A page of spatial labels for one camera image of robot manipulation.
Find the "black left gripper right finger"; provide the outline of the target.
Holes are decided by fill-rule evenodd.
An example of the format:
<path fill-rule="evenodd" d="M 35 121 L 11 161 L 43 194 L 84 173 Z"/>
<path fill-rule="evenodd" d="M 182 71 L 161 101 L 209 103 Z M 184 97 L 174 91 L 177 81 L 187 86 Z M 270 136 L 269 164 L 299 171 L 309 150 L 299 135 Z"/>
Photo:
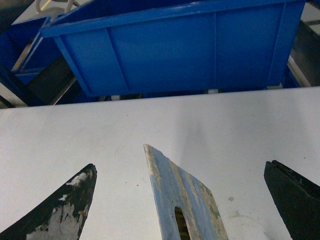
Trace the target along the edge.
<path fill-rule="evenodd" d="M 293 240 L 320 238 L 320 187 L 277 160 L 267 161 L 264 180 Z"/>

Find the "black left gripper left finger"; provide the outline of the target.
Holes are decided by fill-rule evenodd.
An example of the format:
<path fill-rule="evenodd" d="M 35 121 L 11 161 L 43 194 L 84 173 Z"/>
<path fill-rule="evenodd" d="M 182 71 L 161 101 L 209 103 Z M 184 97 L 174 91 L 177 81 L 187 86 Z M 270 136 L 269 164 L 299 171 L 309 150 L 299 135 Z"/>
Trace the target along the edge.
<path fill-rule="evenodd" d="M 2 240 L 78 240 L 97 182 L 97 169 L 85 166 L 28 214 L 0 233 Z"/>

